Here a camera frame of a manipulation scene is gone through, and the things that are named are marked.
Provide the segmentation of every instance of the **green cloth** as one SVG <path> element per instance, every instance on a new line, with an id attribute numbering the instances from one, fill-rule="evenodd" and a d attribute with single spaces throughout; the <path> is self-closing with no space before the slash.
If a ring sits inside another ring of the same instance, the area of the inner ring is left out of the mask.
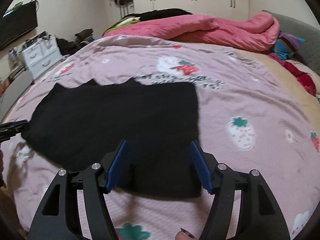
<path id="1" fill-rule="evenodd" d="M 113 30 L 116 30 L 116 29 L 119 29 L 121 27 L 124 27 L 124 26 L 128 26 L 128 25 L 131 25 L 131 24 L 135 24 L 135 23 L 138 23 L 140 22 L 140 17 L 133 17 L 133 16 L 130 16 L 130 17 L 126 17 L 124 19 L 121 19 L 120 21 L 116 22 L 115 24 L 113 24 L 111 27 L 109 27 L 104 33 L 108 33 L 108 32 L 111 32 Z"/>

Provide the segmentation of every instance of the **person's finger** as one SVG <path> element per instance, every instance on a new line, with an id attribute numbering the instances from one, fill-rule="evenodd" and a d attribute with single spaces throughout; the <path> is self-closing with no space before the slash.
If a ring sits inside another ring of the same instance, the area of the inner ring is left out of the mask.
<path id="1" fill-rule="evenodd" d="M 185 229 L 181 228 L 181 231 L 176 234 L 175 240 L 195 240 L 193 234 L 189 233 Z"/>
<path id="2" fill-rule="evenodd" d="M 3 159 L 0 159 L 0 172 L 3 172 Z"/>

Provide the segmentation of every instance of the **black cloth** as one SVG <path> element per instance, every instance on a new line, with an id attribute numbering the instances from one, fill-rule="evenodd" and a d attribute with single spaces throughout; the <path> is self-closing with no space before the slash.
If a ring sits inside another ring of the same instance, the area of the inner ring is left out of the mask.
<path id="1" fill-rule="evenodd" d="M 67 41 L 65 39 L 57 38 L 57 45 L 61 55 L 73 55 L 82 49 L 82 46 L 74 41 Z"/>
<path id="2" fill-rule="evenodd" d="M 126 17 L 140 17 L 141 22 L 150 21 L 150 20 L 156 20 L 156 19 L 163 19 L 163 18 L 169 18 L 174 16 L 180 16 L 180 15 L 189 15 L 192 14 L 190 12 L 187 12 L 182 9 L 164 9 L 164 10 L 154 10 L 150 12 L 145 13 L 131 13 L 123 17 L 122 19 Z"/>
<path id="3" fill-rule="evenodd" d="M 193 84 L 142 85 L 133 78 L 100 86 L 55 84 L 35 109 L 22 137 L 49 160 L 81 171 L 116 149 L 134 149 L 118 186 L 138 193 L 199 197 L 201 184 L 186 147 L 198 139 Z"/>
<path id="4" fill-rule="evenodd" d="M 83 30 L 80 33 L 76 33 L 75 34 L 76 42 L 77 43 L 81 43 L 82 41 L 84 41 L 86 38 L 88 38 L 92 34 L 93 34 L 93 29 L 86 29 L 86 30 Z"/>

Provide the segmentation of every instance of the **white drawer unit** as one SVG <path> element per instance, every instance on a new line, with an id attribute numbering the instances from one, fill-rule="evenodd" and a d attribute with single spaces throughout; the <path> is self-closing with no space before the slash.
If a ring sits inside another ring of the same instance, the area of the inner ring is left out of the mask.
<path id="1" fill-rule="evenodd" d="M 23 51 L 23 59 L 26 65 L 32 65 L 43 58 L 40 46 L 32 45 Z"/>
<path id="2" fill-rule="evenodd" d="M 50 55 L 44 57 L 42 60 L 28 67 L 31 71 L 33 78 L 37 78 L 48 68 L 56 64 L 62 58 L 59 48 L 56 48 Z"/>
<path id="3" fill-rule="evenodd" d="M 55 36 L 50 35 L 50 39 L 38 39 L 35 44 L 22 51 L 21 58 L 26 68 L 31 71 L 33 79 L 36 79 L 48 68 L 60 61 L 62 55 L 57 46 Z"/>
<path id="4" fill-rule="evenodd" d="M 58 47 L 56 42 L 56 37 L 54 35 L 51 35 L 50 39 L 43 40 L 40 43 L 40 47 L 43 53 L 43 56 L 46 57 L 52 53 L 52 50 L 56 49 Z"/>

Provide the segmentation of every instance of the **television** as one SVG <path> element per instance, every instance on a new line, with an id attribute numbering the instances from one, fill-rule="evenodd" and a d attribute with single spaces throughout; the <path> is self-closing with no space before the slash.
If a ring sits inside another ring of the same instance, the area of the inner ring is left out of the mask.
<path id="1" fill-rule="evenodd" d="M 7 12 L 0 20 L 0 50 L 38 27 L 36 1 Z"/>

